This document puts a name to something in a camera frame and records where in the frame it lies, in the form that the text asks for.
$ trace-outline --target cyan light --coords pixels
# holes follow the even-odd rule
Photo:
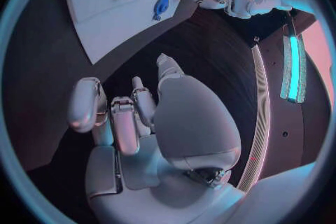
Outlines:
[[[298,82],[300,78],[300,55],[298,53],[298,43],[296,36],[290,37],[291,42],[291,84],[288,98],[296,100],[298,92]]]

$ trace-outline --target blue object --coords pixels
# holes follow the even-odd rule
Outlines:
[[[300,55],[298,53],[298,43],[296,36],[290,37],[290,42],[291,42],[292,70],[291,70],[290,92],[288,98],[296,100],[298,92],[298,80],[300,78],[300,65],[299,65]]]
[[[161,17],[160,14],[166,12],[169,7],[169,0],[158,0],[154,6],[154,17],[153,19],[159,21]]]

